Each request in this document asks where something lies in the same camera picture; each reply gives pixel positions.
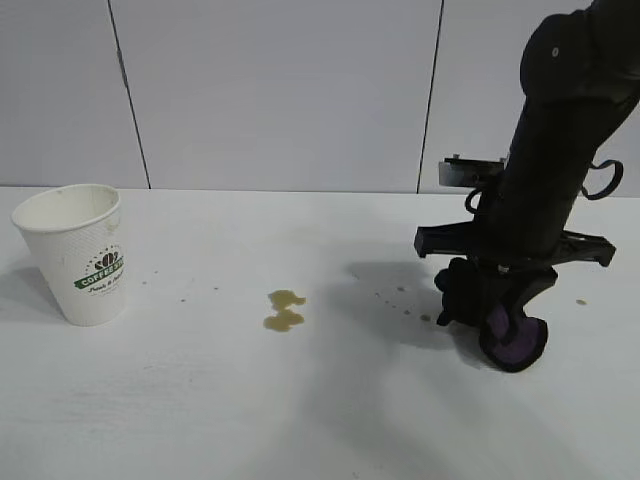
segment black robotic arm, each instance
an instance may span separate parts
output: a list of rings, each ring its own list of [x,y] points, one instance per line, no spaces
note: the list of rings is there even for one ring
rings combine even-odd
[[[586,10],[546,18],[527,44],[520,77],[526,101],[508,160],[453,158],[441,165],[457,172],[457,185],[475,188],[466,202],[473,221],[420,227],[415,240],[421,257],[466,257],[436,277],[444,307],[438,323],[478,327],[482,350],[510,372],[544,350],[546,323],[523,308],[555,283],[553,265],[607,266],[615,253],[604,238],[564,227],[576,197],[586,193],[588,170],[598,168],[598,148],[640,100],[640,0],[596,0]],[[603,165],[609,164],[619,182],[620,162]]]

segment table surface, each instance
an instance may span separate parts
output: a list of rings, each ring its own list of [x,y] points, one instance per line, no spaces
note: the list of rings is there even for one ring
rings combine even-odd
[[[37,189],[0,189],[0,218]],[[0,478],[631,479],[640,471],[640,200],[579,202],[619,248],[558,268],[517,375],[433,321],[417,225],[459,196],[123,191],[129,305],[67,324],[0,223]],[[286,333],[268,294],[306,297]],[[577,300],[586,301],[579,305]]]

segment coffee droplet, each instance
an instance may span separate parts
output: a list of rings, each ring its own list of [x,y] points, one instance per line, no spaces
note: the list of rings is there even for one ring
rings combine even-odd
[[[271,308],[277,314],[264,319],[264,326],[276,332],[288,332],[294,325],[304,322],[304,317],[299,313],[289,310],[293,305],[304,305],[307,299],[298,297],[291,290],[277,290],[269,294]]]

